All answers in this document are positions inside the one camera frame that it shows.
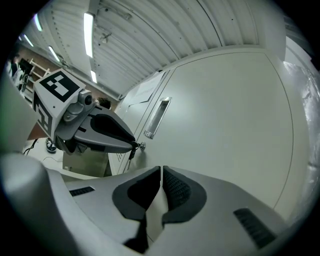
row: white wall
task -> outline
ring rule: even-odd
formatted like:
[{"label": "white wall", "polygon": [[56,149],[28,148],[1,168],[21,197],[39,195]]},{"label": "white wall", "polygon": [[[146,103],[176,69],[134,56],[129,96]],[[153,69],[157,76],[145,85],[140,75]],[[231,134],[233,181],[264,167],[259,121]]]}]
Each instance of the white wall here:
[{"label": "white wall", "polygon": [[286,48],[284,61],[295,64],[305,69],[309,69],[311,73],[319,73],[311,62],[311,57],[302,49],[295,41],[286,37]]},{"label": "white wall", "polygon": [[276,54],[286,54],[286,26],[283,11],[271,0],[246,0],[254,17],[258,44]]}]

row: cabinet door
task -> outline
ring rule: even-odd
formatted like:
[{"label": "cabinet door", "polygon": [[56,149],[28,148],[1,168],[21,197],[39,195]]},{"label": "cabinet door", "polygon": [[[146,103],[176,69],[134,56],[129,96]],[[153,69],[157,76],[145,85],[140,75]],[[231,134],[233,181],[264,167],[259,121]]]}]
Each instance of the cabinet door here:
[{"label": "cabinet door", "polygon": [[[134,104],[134,105],[130,105],[131,101],[133,100],[133,98],[135,97],[135,95],[139,89],[139,86],[137,86],[137,87],[133,88],[128,93],[126,98],[121,103],[121,106],[115,112],[126,123],[126,125],[132,131],[132,133],[136,139],[139,137],[139,134],[140,134],[140,130],[137,130],[138,126],[139,126],[144,114],[146,113],[146,110],[148,109],[149,105],[151,104],[154,96],[157,94],[157,91],[161,87],[164,87],[164,85],[162,85],[162,83],[164,81],[166,81],[166,77],[169,73],[170,72],[168,71],[162,75],[160,82],[158,83],[157,87],[154,89],[154,91],[148,101]],[[118,173],[119,168],[120,168],[123,160],[125,159],[126,154],[124,154],[124,153],[122,153],[122,154],[109,153],[108,155],[109,155],[110,167],[111,167],[112,174],[115,175]]]},{"label": "cabinet door", "polygon": [[[230,53],[177,67],[171,102],[128,170],[168,165],[232,182],[274,207],[286,182],[293,126],[284,87],[264,53]],[[157,104],[152,113],[157,111]]]}]

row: black rubber pad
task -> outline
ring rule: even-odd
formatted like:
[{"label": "black rubber pad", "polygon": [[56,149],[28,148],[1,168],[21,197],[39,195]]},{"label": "black rubber pad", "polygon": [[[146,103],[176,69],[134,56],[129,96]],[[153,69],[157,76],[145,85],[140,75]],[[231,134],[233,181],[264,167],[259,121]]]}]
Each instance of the black rubber pad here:
[{"label": "black rubber pad", "polygon": [[163,167],[163,190],[169,211],[162,216],[162,225],[191,220],[207,201],[207,193],[199,183],[168,166]]}]

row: white cabinet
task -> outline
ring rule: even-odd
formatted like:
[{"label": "white cabinet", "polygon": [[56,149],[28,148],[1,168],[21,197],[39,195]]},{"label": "white cabinet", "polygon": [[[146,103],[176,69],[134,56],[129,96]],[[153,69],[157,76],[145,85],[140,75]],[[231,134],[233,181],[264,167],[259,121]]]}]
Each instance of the white cabinet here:
[{"label": "white cabinet", "polygon": [[[173,74],[136,129],[137,142],[146,142],[145,151],[137,150],[130,165],[127,153],[118,173],[163,165],[186,169],[232,182],[275,208],[290,186],[290,170],[297,191],[305,175],[308,139],[294,147],[295,136],[308,138],[301,102],[290,106],[295,93],[285,88],[279,67],[274,68],[264,50],[222,53],[172,67]],[[155,121],[160,100],[168,97],[166,112],[157,117],[158,129],[148,138],[144,131]],[[286,213],[279,212],[284,218],[298,194],[283,196]]]}]

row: floor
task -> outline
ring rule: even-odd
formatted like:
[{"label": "floor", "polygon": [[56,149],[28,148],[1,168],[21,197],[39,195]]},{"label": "floor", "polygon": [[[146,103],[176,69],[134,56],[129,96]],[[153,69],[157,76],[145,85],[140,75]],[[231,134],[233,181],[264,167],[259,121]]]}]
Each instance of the floor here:
[{"label": "floor", "polygon": [[[33,140],[27,141],[23,148],[23,152],[30,148],[33,142]],[[59,149],[56,149],[54,154],[49,153],[46,147],[46,138],[39,138],[35,143],[34,148],[28,153],[29,157],[37,159],[49,169],[62,169],[63,155],[64,152]]]}]

